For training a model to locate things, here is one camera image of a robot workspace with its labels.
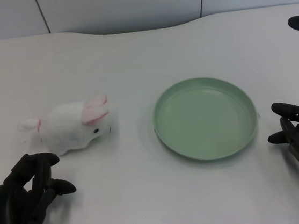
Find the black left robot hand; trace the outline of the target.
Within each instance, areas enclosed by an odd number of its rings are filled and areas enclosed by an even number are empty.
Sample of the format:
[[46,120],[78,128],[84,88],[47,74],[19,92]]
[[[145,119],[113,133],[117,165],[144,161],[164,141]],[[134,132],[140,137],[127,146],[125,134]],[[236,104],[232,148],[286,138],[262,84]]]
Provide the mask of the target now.
[[18,161],[0,185],[0,224],[43,224],[56,196],[76,191],[71,182],[52,179],[59,161],[53,153],[25,154]]

